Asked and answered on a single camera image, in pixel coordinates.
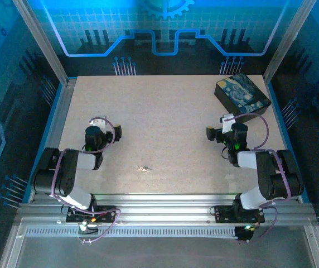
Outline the black box starry night print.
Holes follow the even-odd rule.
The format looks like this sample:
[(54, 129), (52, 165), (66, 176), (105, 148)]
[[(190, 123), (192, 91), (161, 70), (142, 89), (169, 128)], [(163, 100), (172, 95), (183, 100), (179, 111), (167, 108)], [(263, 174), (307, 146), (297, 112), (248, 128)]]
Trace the black box starry night print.
[(263, 115), (271, 105), (269, 98), (243, 73), (218, 81), (214, 95), (234, 116), (244, 113)]

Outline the black connector box green light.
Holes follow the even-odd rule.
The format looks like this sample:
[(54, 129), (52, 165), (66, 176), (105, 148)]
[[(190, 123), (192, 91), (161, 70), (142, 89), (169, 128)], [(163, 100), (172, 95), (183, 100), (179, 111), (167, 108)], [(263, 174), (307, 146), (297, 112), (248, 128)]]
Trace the black connector box green light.
[(246, 225), (246, 226), (237, 226), (234, 228), (235, 237), (239, 242), (245, 242), (248, 243), (254, 235), (255, 228)]

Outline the aluminium side rail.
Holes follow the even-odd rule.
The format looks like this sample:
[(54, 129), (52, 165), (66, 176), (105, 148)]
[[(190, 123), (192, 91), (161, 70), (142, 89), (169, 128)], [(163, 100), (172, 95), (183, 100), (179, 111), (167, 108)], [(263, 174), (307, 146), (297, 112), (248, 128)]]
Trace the aluminium side rail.
[(31, 179), (36, 170), (37, 164), (41, 158), (43, 150), (46, 147), (58, 148), (64, 129), (67, 113), (69, 111), (71, 99), (76, 84), (76, 77), (69, 79), (68, 85), (59, 85), (50, 114), (42, 135), (42, 139), (38, 148), (38, 152), (31, 170), (30, 179), (23, 196), (22, 203), (29, 203), (34, 196)]

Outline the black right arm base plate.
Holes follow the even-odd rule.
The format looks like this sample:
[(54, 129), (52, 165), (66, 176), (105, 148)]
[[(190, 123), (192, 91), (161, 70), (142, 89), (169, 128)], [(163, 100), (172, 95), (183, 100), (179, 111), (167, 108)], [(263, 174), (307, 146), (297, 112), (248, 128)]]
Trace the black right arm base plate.
[(245, 210), (229, 205), (216, 205), (211, 213), (214, 215), (216, 223), (252, 224), (265, 222), (263, 212), (258, 209)]

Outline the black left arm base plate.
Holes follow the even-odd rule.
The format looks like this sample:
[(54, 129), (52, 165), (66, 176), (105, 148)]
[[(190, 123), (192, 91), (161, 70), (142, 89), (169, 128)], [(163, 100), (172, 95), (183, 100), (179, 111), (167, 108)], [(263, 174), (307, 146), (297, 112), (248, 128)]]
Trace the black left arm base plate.
[(91, 208), (91, 211), (101, 212), (101, 214), (95, 213), (84, 213), (76, 210), (75, 208), (68, 208), (66, 213), (66, 223), (82, 223), (86, 221), (87, 223), (112, 223), (117, 215), (116, 206), (97, 206), (96, 208)]

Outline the aluminium cross rail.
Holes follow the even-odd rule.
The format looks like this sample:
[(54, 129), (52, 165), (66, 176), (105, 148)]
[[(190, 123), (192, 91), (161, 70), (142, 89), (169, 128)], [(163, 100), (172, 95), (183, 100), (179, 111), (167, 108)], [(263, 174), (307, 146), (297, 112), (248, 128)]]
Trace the aluminium cross rail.
[[(231, 205), (234, 194), (98, 194), (99, 205), (114, 205), (121, 210), (119, 223), (128, 226), (213, 226), (212, 207)], [(21, 204), (15, 219), (32, 223), (65, 222), (61, 203), (37, 195), (33, 201)], [(312, 204), (302, 203), (301, 198), (276, 202), (274, 209), (264, 210), (268, 226), (316, 226)]]

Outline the aluminium frame post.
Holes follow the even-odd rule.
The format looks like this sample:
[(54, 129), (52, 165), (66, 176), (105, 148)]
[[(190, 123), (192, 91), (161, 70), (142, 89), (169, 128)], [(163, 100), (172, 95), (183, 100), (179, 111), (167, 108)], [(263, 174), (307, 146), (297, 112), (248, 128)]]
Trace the aluminium frame post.
[(74, 87), (75, 80), (69, 79), (69, 77), (67, 76), (59, 58), (55, 53), (55, 50), (53, 49), (28, 1), (12, 0), (12, 2), (16, 6), (29, 31), (32, 33), (33, 38), (37, 42), (39, 48), (44, 54), (47, 62), (51, 66), (51, 69), (55, 73), (59, 82), (66, 88)]
[(264, 72), (263, 77), (266, 85), (268, 85), (272, 80), (273, 75), (278, 70), (280, 64), (296, 39), (316, 2), (317, 0), (302, 0), (301, 5), (293, 16), (285, 34), (283, 35), (283, 38), (281, 39), (271, 61)]

